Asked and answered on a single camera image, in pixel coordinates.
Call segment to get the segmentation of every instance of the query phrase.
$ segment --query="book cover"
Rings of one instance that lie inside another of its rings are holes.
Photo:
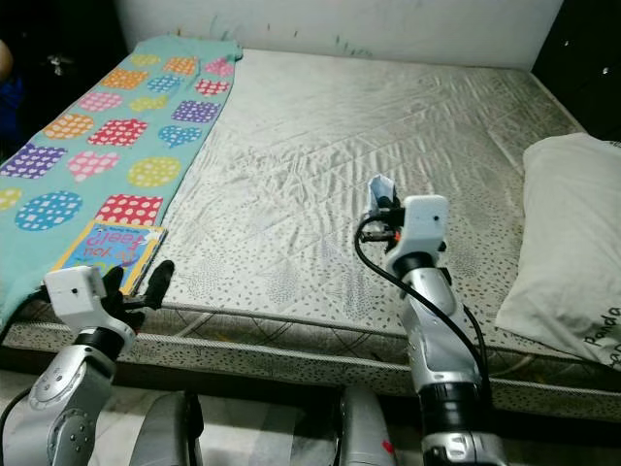
[[[131,294],[165,236],[161,226],[92,220],[51,270],[90,265],[103,277],[120,265],[125,271],[120,291]]]

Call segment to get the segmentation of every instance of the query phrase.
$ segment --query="person's arm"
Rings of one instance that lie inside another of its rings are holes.
[[[0,83],[3,83],[13,70],[13,55],[7,45],[0,40]]]

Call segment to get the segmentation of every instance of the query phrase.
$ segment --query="polka dot blanket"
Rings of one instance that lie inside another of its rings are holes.
[[[234,42],[142,42],[0,166],[0,331],[90,220],[161,222],[241,57]]]

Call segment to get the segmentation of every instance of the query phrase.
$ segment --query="bed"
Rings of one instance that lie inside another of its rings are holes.
[[[621,374],[494,326],[517,273],[522,152],[581,130],[533,76],[263,50],[237,66],[164,217],[154,264],[177,264],[165,309],[124,361],[412,394],[403,304],[351,244],[381,173],[401,196],[449,199],[443,261],[485,334],[496,407],[621,419]],[[71,340],[30,306],[4,345]]]

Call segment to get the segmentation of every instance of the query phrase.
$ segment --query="black cable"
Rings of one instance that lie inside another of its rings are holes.
[[[0,416],[0,466],[4,466],[4,427],[7,423],[7,419],[9,418],[9,414],[16,406],[16,404],[23,400],[26,396],[28,396],[31,388],[32,387],[26,388],[18,393],[16,397],[11,400],[11,402],[9,402],[7,407],[2,412],[2,415]]]
[[[473,324],[474,332],[476,333],[476,337],[478,338],[478,343],[481,347],[481,353],[479,353],[476,350],[476,347],[473,345],[473,342],[470,341],[470,339],[462,331],[462,329],[459,328],[457,324],[453,322],[453,320],[451,320],[449,316],[443,313],[434,303],[429,301],[427,298],[425,298],[422,294],[420,294],[418,291],[416,291],[414,288],[412,288],[408,284],[402,282],[401,280],[390,275],[388,272],[386,272],[385,270],[375,265],[373,261],[369,259],[369,257],[367,257],[364,252],[362,252],[362,249],[360,248],[360,237],[362,236],[364,227],[373,221],[384,221],[386,217],[387,216],[384,216],[382,214],[379,214],[376,216],[368,216],[367,218],[363,219],[358,224],[358,228],[356,229],[356,233],[354,235],[354,242],[353,242],[353,246],[356,250],[356,253],[358,254],[358,257],[360,257],[360,260],[362,260],[362,262],[367,267],[369,267],[371,270],[373,270],[376,274],[380,275],[384,279],[387,279],[389,282],[391,282],[395,286],[398,286],[401,290],[403,290],[409,296],[411,296],[416,301],[418,301],[420,304],[425,306],[437,318],[439,318],[450,330],[452,330],[453,333],[455,333],[455,335],[457,335],[457,337],[461,340],[461,342],[464,344],[466,349],[473,356],[474,363],[476,364],[476,368],[478,369],[478,372],[481,376],[483,399],[491,403],[491,387],[489,384],[489,376],[488,376],[488,371],[487,371],[487,360],[486,360],[487,351],[485,350],[485,342],[483,341],[483,333],[481,332],[481,329],[478,326],[478,322],[476,321],[476,319],[474,318],[470,310],[466,311],[466,316],[468,317],[468,319],[471,320],[471,323]]]

